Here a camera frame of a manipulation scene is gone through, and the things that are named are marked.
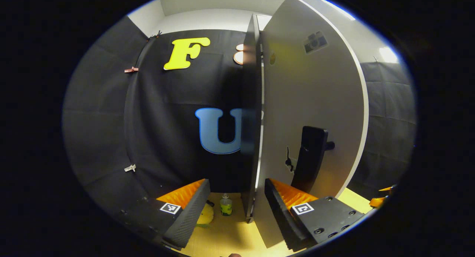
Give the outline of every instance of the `plastic bottle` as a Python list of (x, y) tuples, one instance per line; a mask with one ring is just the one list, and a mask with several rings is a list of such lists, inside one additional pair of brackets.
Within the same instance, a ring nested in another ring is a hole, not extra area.
[(233, 201), (229, 199), (229, 195), (224, 193), (222, 199), (219, 201), (219, 206), (221, 207), (221, 214), (224, 216), (231, 215), (233, 211)]

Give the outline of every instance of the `letter f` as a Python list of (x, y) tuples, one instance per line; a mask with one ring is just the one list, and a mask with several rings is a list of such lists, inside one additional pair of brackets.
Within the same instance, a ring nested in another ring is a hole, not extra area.
[(185, 69), (190, 67), (190, 62), (186, 60), (189, 54), (190, 58), (196, 58), (200, 54), (202, 46), (209, 46), (210, 41), (207, 37), (177, 39), (172, 42), (175, 46), (171, 52), (170, 60), (163, 66), (164, 70)]

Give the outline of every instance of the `blue letter u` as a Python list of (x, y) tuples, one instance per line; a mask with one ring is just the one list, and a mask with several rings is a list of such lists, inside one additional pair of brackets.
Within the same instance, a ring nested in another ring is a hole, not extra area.
[(234, 117), (236, 131), (233, 142), (222, 143), (217, 137), (217, 121), (223, 111), (215, 108), (203, 108), (195, 112), (200, 119), (200, 141), (207, 151), (214, 154), (231, 154), (241, 149), (241, 109), (229, 112)]

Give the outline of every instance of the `bolt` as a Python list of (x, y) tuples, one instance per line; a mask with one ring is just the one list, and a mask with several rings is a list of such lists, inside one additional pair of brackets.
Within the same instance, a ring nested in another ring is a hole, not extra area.
[(316, 235), (322, 234), (324, 231), (325, 231), (325, 229), (319, 228), (319, 229), (316, 229), (316, 230), (314, 231), (314, 234), (316, 234)]

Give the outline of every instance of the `bottle label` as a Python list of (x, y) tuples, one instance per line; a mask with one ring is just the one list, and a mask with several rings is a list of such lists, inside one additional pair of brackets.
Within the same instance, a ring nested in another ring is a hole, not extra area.
[(231, 215), (232, 210), (233, 210), (233, 205), (232, 204), (228, 204), (228, 205), (220, 204), (220, 206), (221, 206), (221, 214), (222, 215), (224, 215), (224, 216)]

